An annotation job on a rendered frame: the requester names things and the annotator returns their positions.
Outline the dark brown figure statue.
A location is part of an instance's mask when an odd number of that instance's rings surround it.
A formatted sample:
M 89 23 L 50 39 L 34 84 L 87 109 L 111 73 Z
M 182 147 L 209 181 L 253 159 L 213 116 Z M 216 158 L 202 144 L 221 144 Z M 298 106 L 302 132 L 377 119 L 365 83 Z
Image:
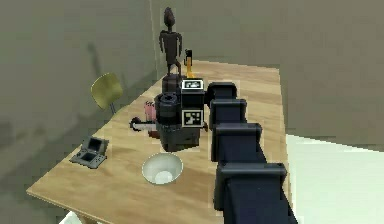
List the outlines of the dark brown figure statue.
M 172 30 L 176 20 L 170 7 L 164 10 L 163 21 L 167 27 L 159 34 L 160 50 L 165 53 L 167 64 L 167 75 L 163 79 L 163 86 L 167 88 L 167 92 L 178 92 L 182 80 L 181 64 L 178 61 L 182 51 L 182 35 Z

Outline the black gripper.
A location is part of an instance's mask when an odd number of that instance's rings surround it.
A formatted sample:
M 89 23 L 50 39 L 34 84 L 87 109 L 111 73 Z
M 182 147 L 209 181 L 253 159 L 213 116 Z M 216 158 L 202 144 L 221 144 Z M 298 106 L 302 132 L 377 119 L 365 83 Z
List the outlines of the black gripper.
M 182 127 L 180 100 L 175 92 L 160 93 L 155 97 L 156 124 L 134 117 L 130 128 L 134 131 L 155 131 L 166 152 L 177 152 L 199 145 L 200 129 Z

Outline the white bowl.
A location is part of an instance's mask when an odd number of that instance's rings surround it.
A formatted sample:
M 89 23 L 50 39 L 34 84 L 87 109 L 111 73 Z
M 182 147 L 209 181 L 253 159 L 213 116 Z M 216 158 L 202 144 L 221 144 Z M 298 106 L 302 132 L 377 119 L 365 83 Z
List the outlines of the white bowl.
M 142 175 L 151 184 L 165 185 L 174 182 L 183 172 L 182 160 L 173 153 L 157 153 L 142 165 Z

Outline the olive green chair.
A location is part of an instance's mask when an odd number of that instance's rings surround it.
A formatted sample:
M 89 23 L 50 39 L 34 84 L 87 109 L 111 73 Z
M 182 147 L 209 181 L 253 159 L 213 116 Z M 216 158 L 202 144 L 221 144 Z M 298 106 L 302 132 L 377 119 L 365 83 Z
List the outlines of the olive green chair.
M 122 86 L 114 73 L 98 77 L 90 88 L 92 98 L 101 109 L 110 108 L 116 113 L 114 102 L 123 95 Z

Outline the wooden table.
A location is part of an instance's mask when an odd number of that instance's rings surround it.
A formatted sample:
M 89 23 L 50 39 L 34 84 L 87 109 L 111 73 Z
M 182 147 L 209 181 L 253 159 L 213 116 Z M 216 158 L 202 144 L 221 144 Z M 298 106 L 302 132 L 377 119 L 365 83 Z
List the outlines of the wooden table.
M 247 118 L 263 127 L 262 148 L 269 161 L 286 162 L 285 125 L 279 72 L 275 68 L 196 61 L 196 76 L 206 83 L 229 81 L 247 102 Z M 141 172 L 143 162 L 162 150 L 159 140 L 129 127 L 141 116 L 145 101 L 160 93 L 153 84 L 99 129 L 108 140 L 106 160 L 96 169 L 63 159 L 27 192 L 75 212 L 85 224 L 223 224 L 212 206 L 215 163 L 210 160 L 211 135 L 199 146 L 179 152 L 184 169 L 173 183 L 156 186 Z

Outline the yellow bottle with black cap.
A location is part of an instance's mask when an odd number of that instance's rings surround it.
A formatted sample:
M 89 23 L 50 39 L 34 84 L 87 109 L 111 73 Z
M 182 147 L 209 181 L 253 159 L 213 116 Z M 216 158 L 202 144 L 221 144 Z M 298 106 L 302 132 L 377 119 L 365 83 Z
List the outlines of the yellow bottle with black cap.
M 187 78 L 195 78 L 195 75 L 192 72 L 192 50 L 185 49 L 185 59 L 184 65 L 186 66 L 186 77 Z

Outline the pink cup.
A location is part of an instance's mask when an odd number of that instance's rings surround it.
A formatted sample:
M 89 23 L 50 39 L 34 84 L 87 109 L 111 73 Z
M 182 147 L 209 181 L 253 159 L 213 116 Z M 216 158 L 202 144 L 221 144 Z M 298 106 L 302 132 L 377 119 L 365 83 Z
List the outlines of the pink cup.
M 146 101 L 144 103 L 144 111 L 146 119 L 149 121 L 155 121 L 156 120 L 156 110 L 155 110 L 155 103 Z

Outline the grey handheld game console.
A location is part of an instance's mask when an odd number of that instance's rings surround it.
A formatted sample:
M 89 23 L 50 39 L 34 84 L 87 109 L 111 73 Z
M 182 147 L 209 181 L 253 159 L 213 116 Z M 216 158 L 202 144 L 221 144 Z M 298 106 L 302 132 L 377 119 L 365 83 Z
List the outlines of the grey handheld game console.
M 70 159 L 70 162 L 97 169 L 107 159 L 108 140 L 88 136 L 82 142 L 81 149 Z

